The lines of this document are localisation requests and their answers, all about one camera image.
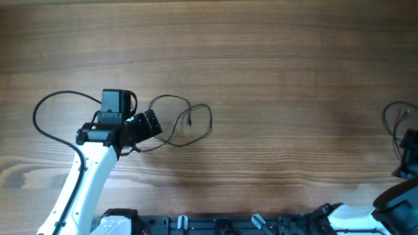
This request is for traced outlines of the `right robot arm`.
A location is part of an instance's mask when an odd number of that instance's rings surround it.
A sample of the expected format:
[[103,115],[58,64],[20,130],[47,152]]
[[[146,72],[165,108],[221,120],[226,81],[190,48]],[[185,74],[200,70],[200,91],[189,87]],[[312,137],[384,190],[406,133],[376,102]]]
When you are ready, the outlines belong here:
[[338,206],[327,217],[335,234],[417,234],[417,131],[400,142],[401,165],[393,175],[404,179],[381,193],[372,206]]

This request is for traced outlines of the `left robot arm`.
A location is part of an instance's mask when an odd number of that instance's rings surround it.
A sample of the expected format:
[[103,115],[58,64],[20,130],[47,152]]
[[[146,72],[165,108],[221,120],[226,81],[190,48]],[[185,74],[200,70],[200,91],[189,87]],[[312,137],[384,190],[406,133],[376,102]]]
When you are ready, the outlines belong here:
[[137,210],[110,209],[92,229],[93,216],[123,148],[162,132],[152,109],[137,113],[132,91],[105,89],[93,121],[77,131],[74,161],[59,198],[39,234],[148,234]]

